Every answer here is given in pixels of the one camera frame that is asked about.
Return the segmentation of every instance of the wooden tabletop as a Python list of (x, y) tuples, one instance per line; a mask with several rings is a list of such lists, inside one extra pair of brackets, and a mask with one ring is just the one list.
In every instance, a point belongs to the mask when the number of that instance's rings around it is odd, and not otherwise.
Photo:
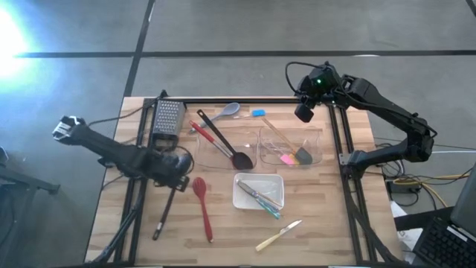
[[(143, 105), (143, 98), (125, 98), (121, 115)], [(210, 117), (219, 113), (224, 104), (189, 104), (180, 136), (180, 145), (194, 155), (196, 166), (190, 179), (202, 177), (208, 187), (205, 202), (213, 229), (213, 243), (208, 243), (199, 199), (190, 187), (177, 192), (167, 222), (157, 241), (152, 234), (160, 220), (170, 189), (156, 188), (152, 181), (147, 186), (141, 233), (138, 243), (137, 265), (326, 265), (354, 264), (347, 213), (342, 193), (341, 177), (335, 155), (329, 111), (316, 107), (314, 118), (301, 123), (294, 115), (295, 104), (242, 104), (238, 115), (253, 109), (264, 109), (266, 118), (284, 131), (291, 142), (300, 145), (311, 142), (315, 156), (321, 161), (308, 168), (274, 165), (266, 150), (258, 150), (256, 167), (252, 173), (277, 173), (284, 180), (284, 208), (281, 218), (275, 220), (264, 211), (235, 208), (232, 204), (233, 180), (238, 171), (227, 166), (228, 160), (210, 145), (189, 135), (190, 119), (201, 122), (196, 114), (203, 109)], [(365, 111), (347, 111), (356, 150), (373, 150), (374, 140)], [(128, 141), (137, 135), (140, 113), (119, 121), (117, 141)], [(265, 135), (266, 125), (259, 118), (222, 118), (216, 126), (223, 131), (233, 146), (252, 154), (257, 139)], [(318, 144), (309, 138), (317, 133)], [(341, 140), (345, 141), (343, 131)], [(117, 170), (108, 170), (105, 183), (118, 176)], [(120, 179), (105, 188), (101, 195), (91, 233), (86, 260), (98, 256), (118, 230), (127, 179)], [(396, 228), (390, 211), (385, 184), (380, 175), (366, 174), (362, 180), (372, 227), (391, 252), (401, 258)], [(303, 222), (257, 253), (255, 246), (294, 220)], [(365, 250), (363, 234), (362, 249)], [(129, 243), (124, 254), (127, 255)]]

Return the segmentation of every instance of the red spatula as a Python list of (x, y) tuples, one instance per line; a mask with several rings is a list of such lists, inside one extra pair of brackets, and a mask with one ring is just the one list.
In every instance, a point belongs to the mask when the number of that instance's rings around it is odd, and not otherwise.
[(205, 208), (205, 192), (207, 191), (207, 185), (205, 184), (205, 181), (202, 178), (196, 177), (193, 180), (192, 187), (193, 187), (193, 192), (196, 194), (196, 196), (199, 197), (200, 203), (202, 204), (202, 214), (203, 214), (203, 223), (205, 225), (205, 234), (207, 235), (208, 242), (212, 243), (213, 234), (211, 232), (210, 221), (208, 220), (207, 209)]

